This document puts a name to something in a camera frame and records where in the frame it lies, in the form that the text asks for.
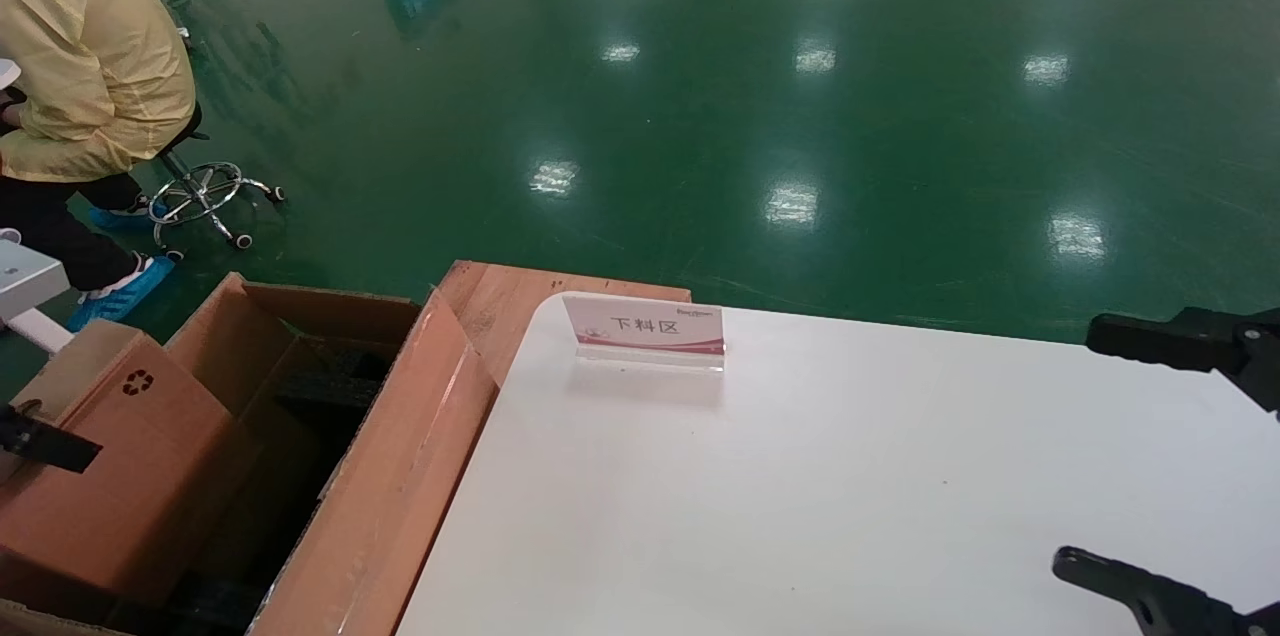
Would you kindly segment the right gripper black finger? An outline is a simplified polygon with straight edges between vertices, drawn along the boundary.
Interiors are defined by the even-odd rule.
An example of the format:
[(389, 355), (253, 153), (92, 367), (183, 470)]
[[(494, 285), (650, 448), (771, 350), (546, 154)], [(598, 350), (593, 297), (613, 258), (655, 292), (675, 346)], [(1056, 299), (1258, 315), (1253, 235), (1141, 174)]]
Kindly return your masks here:
[(1276, 601), (1249, 613), (1188, 584), (1080, 548), (1062, 546), (1052, 573), (1124, 605), (1143, 635), (1277, 635)]
[(1279, 412), (1279, 308), (1228, 314), (1187, 307), (1167, 321), (1097, 314), (1087, 348), (1171, 370), (1221, 372), (1263, 412)]

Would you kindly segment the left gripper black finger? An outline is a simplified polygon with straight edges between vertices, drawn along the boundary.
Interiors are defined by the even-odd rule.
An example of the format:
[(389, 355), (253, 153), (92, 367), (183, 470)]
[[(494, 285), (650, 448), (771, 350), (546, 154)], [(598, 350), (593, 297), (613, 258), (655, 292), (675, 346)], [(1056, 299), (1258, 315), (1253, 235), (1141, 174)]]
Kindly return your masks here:
[(33, 407), (4, 404), (1, 449), (19, 462), (38, 463), (81, 475), (97, 459), (102, 447), (64, 427), (33, 417)]

